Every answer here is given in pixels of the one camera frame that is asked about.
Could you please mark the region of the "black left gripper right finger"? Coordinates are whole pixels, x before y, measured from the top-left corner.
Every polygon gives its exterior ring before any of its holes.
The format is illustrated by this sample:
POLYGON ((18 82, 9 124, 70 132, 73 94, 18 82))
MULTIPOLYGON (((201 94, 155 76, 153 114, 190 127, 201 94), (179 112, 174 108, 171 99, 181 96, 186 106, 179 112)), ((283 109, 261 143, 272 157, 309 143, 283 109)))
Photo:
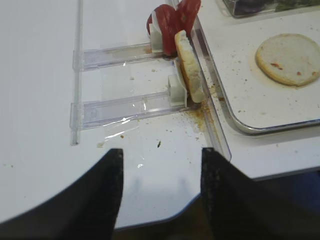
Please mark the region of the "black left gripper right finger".
POLYGON ((215 240, 318 240, 320 216, 295 206, 226 160, 201 153, 201 197, 215 240))

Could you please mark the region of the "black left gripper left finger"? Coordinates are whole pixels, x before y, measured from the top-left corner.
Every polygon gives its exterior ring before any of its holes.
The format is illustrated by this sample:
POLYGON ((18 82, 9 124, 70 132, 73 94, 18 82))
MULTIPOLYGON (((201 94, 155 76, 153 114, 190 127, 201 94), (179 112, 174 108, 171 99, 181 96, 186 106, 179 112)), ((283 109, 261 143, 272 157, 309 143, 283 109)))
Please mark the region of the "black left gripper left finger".
POLYGON ((124 153, 110 149, 66 189, 0 225, 2 240, 110 240, 124 187, 124 153))

